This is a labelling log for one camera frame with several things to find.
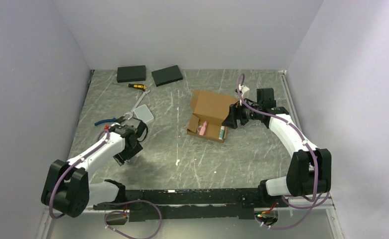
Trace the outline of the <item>brown cardboard box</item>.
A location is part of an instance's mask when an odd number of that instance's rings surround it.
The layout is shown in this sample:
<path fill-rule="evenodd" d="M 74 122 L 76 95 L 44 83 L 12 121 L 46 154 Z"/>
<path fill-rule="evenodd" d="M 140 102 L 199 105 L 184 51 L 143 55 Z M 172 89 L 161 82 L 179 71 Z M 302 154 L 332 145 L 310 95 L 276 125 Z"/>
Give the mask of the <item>brown cardboard box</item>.
<path fill-rule="evenodd" d="M 219 140 L 220 127 L 222 122 L 228 116 L 229 106 L 236 103 L 237 98 L 229 95 L 218 94 L 215 92 L 194 90 L 190 101 L 192 114 L 187 126 L 187 134 L 206 140 L 212 140 L 223 143 L 227 136 L 227 127 L 224 140 Z M 207 121 L 205 135 L 199 135 L 197 128 Z"/>

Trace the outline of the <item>green white glue stick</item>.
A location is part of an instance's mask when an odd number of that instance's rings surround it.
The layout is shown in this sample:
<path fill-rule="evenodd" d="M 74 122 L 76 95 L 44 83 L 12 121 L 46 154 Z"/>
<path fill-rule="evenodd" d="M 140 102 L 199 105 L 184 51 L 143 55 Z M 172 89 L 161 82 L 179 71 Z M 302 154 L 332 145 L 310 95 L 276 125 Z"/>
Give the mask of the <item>green white glue stick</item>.
<path fill-rule="evenodd" d="M 219 140 L 224 140 L 225 132 L 226 132 L 226 127 L 225 126 L 221 126 L 220 127 L 219 136 L 218 136 Z"/>

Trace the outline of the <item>pink marker pen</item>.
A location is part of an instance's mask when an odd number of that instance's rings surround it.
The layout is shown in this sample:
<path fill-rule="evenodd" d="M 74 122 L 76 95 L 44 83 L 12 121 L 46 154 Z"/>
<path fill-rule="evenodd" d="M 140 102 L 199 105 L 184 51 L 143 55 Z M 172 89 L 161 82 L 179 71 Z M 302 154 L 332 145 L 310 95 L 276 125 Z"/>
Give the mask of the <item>pink marker pen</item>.
<path fill-rule="evenodd" d="M 199 135 L 205 135 L 206 129 L 207 129 L 208 122 L 204 121 L 198 128 L 197 128 L 197 133 Z"/>

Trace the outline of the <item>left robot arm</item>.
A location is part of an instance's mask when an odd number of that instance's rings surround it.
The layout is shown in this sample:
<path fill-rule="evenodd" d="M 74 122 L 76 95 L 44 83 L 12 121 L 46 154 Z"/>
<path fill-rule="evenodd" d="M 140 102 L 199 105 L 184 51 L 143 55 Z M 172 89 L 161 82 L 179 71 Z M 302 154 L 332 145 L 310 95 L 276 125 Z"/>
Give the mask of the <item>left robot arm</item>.
<path fill-rule="evenodd" d="M 114 159 L 122 166 L 137 155 L 143 149 L 141 142 L 147 134 L 148 126 L 142 120 L 119 119 L 106 126 L 97 141 L 82 153 L 66 161 L 54 161 L 41 195 L 50 217 L 75 218 L 88 206 L 103 203 L 113 209 L 122 208 L 127 200 L 124 184 L 111 179 L 92 184 L 90 180 L 108 160 Z"/>

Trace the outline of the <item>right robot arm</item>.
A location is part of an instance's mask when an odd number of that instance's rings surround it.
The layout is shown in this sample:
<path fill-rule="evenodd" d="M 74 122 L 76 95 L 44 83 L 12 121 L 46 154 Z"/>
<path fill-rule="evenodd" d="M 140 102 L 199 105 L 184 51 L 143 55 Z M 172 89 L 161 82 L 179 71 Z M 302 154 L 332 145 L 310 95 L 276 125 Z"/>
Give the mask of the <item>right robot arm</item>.
<path fill-rule="evenodd" d="M 236 129 L 251 120 L 258 120 L 270 129 L 291 156 L 286 176 L 260 182 L 257 196 L 262 206 L 271 206 L 277 196 L 291 195 L 315 201 L 330 191 L 331 153 L 311 143 L 295 125 L 288 110 L 276 105 L 272 88 L 258 89 L 256 101 L 244 98 L 230 104 L 223 125 Z"/>

